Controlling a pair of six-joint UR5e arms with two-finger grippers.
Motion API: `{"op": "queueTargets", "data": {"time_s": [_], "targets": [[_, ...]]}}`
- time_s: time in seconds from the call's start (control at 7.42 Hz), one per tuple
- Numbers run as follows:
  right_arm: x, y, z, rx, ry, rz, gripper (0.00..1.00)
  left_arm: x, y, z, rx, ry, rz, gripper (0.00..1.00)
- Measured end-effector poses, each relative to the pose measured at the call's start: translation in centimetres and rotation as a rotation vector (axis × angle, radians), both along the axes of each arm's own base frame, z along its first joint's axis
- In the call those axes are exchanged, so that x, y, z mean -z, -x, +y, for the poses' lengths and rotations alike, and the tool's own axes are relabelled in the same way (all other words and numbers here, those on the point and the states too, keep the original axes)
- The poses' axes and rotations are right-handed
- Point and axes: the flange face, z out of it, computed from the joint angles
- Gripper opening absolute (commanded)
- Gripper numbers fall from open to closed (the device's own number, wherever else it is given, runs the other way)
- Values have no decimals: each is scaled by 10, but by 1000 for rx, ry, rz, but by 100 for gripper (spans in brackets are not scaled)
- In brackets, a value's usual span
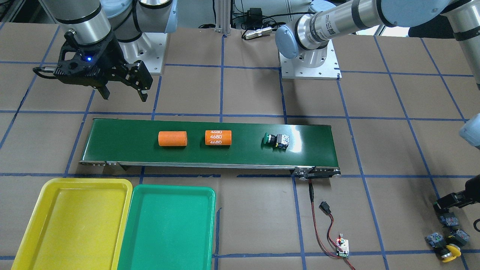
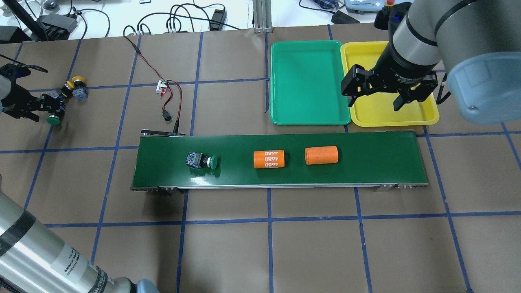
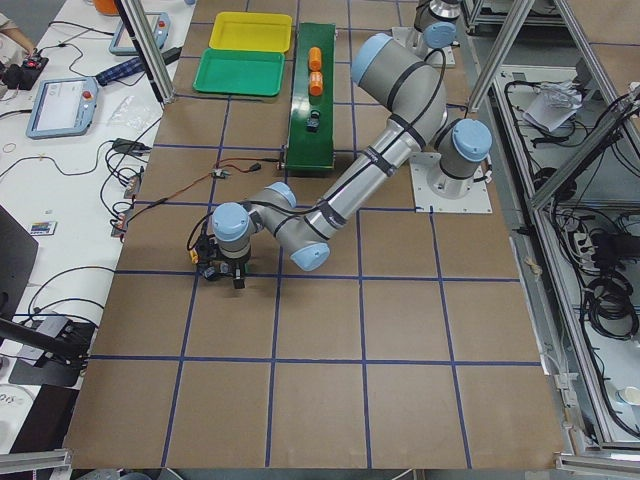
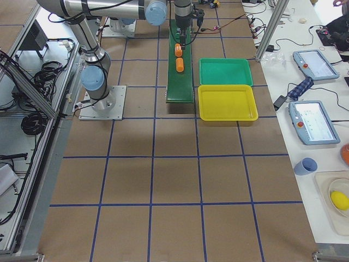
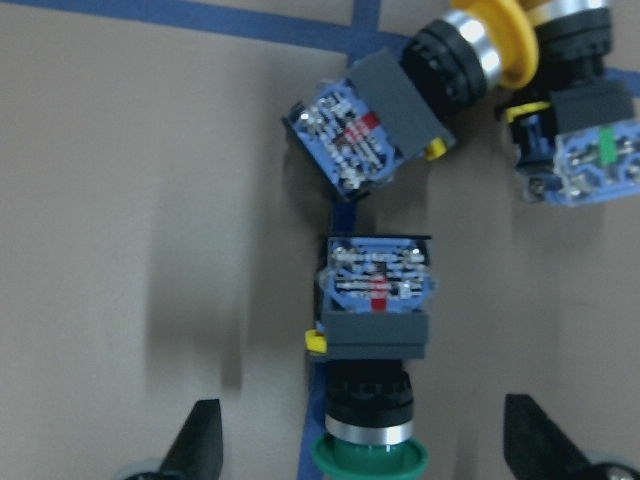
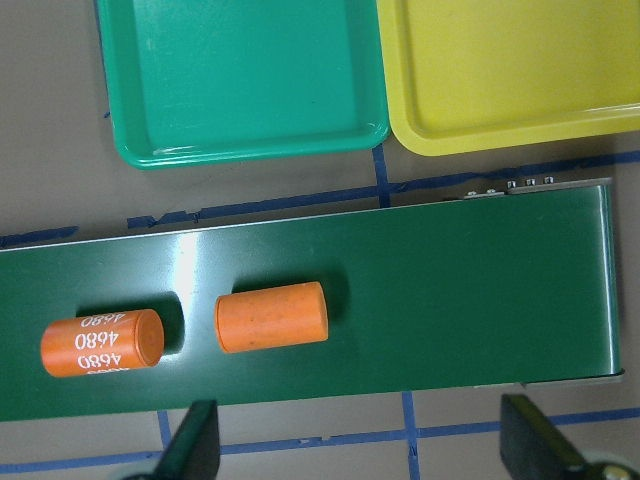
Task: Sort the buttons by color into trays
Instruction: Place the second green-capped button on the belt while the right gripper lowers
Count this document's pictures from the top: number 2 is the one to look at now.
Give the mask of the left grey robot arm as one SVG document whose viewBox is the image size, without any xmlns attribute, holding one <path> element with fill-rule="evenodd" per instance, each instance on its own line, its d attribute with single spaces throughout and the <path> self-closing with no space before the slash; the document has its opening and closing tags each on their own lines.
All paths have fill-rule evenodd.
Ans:
<svg viewBox="0 0 521 293">
<path fill-rule="evenodd" d="M 65 114 L 66 98 L 86 98 L 85 80 L 76 77 L 52 95 L 33 96 L 17 84 L 31 70 L 46 69 L 19 62 L 1 67 L 1 112 L 39 121 L 37 111 L 50 114 L 58 125 Z M 78 250 L 65 242 L 5 193 L 0 196 L 1 286 L 12 293 L 157 293 L 148 279 L 132 282 L 110 278 Z"/>
</svg>

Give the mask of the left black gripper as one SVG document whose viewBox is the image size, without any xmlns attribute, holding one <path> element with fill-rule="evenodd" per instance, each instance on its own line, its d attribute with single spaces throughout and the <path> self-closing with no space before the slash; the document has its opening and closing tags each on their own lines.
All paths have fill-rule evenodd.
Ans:
<svg viewBox="0 0 521 293">
<path fill-rule="evenodd" d="M 60 95 L 42 94 L 41 100 L 12 82 L 6 77 L 0 78 L 1 112 L 15 119 L 25 118 L 39 122 L 39 115 L 35 111 L 45 111 L 43 105 L 59 105 Z"/>
</svg>

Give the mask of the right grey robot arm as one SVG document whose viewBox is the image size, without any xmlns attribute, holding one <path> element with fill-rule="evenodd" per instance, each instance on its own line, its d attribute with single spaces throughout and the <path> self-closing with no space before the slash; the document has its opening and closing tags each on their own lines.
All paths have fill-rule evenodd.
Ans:
<svg viewBox="0 0 521 293">
<path fill-rule="evenodd" d="M 385 5 L 374 26 L 389 42 L 369 70 L 355 64 L 341 82 L 348 106 L 365 95 L 398 93 L 393 109 L 423 102 L 438 86 L 434 67 L 461 116 L 473 124 L 519 120 L 519 0 L 415 0 Z"/>
</svg>

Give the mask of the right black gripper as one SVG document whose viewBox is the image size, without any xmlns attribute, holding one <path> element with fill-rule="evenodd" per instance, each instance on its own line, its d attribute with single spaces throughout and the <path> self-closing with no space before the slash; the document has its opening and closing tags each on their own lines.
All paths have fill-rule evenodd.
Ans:
<svg viewBox="0 0 521 293">
<path fill-rule="evenodd" d="M 413 101 L 424 102 L 433 93 L 438 86 L 433 68 L 407 61 L 393 43 L 388 43 L 372 69 L 366 70 L 358 64 L 351 66 L 341 81 L 341 94 L 347 97 L 351 108 L 364 95 L 398 93 L 393 102 L 393 110 L 397 112 Z"/>
</svg>

